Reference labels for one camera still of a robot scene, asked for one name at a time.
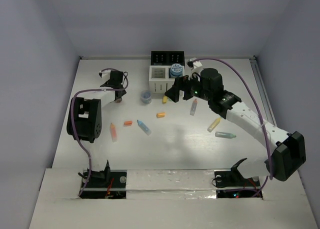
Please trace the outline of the yellow highlighter marker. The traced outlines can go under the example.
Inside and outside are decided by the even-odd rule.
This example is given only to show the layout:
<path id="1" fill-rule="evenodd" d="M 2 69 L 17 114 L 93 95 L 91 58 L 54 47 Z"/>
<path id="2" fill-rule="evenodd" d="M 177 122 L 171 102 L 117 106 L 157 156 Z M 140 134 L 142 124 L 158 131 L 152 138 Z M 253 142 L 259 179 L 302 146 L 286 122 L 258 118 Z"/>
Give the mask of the yellow highlighter marker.
<path id="1" fill-rule="evenodd" d="M 215 119 L 215 120 L 212 122 L 212 124 L 207 128 L 207 131 L 211 133 L 211 132 L 218 126 L 218 124 L 220 123 L 220 121 L 221 121 L 221 118 L 220 118 L 220 117 L 218 117 L 217 119 Z"/>

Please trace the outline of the clear jar of paperclips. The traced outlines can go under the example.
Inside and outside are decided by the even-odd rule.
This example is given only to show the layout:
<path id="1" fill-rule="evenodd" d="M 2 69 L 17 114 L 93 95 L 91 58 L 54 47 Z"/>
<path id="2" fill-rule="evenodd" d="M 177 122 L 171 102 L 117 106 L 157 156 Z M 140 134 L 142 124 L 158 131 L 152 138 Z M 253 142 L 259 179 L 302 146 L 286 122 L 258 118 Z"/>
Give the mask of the clear jar of paperclips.
<path id="1" fill-rule="evenodd" d="M 150 104 L 152 102 L 152 93 L 149 90 L 144 90 L 140 93 L 140 100 L 143 104 Z"/>

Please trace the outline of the yellow marker cap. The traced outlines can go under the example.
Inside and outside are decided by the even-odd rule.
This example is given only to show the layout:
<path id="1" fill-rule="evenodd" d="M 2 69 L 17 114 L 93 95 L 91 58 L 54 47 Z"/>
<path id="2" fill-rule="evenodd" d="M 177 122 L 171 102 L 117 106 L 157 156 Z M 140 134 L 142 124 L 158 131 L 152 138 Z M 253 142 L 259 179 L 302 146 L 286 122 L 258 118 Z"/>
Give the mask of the yellow marker cap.
<path id="1" fill-rule="evenodd" d="M 163 103 L 163 104 L 166 104 L 167 101 L 168 101 L 168 97 L 167 97 L 167 96 L 164 96 L 164 97 L 162 98 L 162 103 Z"/>

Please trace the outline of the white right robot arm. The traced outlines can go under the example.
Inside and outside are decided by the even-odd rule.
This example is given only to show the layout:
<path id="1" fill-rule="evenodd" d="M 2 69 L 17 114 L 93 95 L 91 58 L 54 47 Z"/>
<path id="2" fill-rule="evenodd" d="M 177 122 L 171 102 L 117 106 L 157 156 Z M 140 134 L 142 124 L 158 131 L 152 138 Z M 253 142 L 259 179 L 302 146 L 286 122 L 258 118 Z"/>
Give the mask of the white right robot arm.
<path id="1" fill-rule="evenodd" d="M 222 76 L 216 69 L 205 68 L 196 77 L 175 78 L 165 95 L 177 103 L 181 92 L 185 101 L 193 97 L 207 101 L 214 113 L 242 128 L 269 149 L 266 157 L 252 162 L 239 161 L 237 169 L 230 172 L 235 185 L 242 185 L 248 178 L 265 176 L 284 182 L 306 162 L 304 136 L 297 131 L 289 133 L 260 118 L 238 96 L 224 89 Z"/>

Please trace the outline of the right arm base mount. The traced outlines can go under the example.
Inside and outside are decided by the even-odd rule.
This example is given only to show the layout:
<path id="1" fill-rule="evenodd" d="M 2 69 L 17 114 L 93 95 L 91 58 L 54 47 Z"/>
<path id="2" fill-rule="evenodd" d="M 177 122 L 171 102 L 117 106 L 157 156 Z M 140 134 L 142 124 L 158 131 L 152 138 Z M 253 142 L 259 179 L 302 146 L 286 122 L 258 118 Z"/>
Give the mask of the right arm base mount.
<path id="1" fill-rule="evenodd" d="M 218 170 L 214 172 L 211 184 L 216 188 L 218 199 L 239 199 L 239 198 L 263 198 L 260 190 L 260 183 L 254 182 L 253 178 L 244 178 L 238 167 L 247 158 L 236 162 L 229 170 Z"/>

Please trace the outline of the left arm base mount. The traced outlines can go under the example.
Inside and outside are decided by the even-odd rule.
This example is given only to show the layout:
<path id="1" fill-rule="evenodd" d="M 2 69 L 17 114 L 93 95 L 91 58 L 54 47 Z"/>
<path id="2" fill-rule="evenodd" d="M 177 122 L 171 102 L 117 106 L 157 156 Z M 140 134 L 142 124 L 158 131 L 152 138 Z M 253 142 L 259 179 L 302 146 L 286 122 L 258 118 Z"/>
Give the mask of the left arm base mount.
<path id="1" fill-rule="evenodd" d="M 85 185 L 88 174 L 89 169 L 78 173 L 82 179 L 79 191 L 81 199 L 126 199 L 126 170 L 111 170 L 107 161 L 104 170 L 91 172 L 89 181 Z"/>

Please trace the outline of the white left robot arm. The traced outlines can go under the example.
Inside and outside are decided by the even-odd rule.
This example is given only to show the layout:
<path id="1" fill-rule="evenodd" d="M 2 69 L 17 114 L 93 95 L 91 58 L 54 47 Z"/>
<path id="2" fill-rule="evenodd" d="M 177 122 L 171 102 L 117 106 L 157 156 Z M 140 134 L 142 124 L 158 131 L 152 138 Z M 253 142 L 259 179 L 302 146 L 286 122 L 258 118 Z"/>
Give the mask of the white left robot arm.
<path id="1" fill-rule="evenodd" d="M 127 93 L 129 79 L 128 72 L 115 68 L 102 69 L 98 75 L 106 82 L 97 88 L 82 89 L 71 98 L 66 130 L 87 156 L 88 168 L 80 174 L 83 180 L 89 182 L 93 179 L 97 185 L 104 187 L 111 180 L 109 165 L 104 162 L 105 169 L 94 171 L 94 153 L 86 148 L 83 142 L 92 144 L 100 136 L 103 128 L 102 108 L 122 101 Z"/>

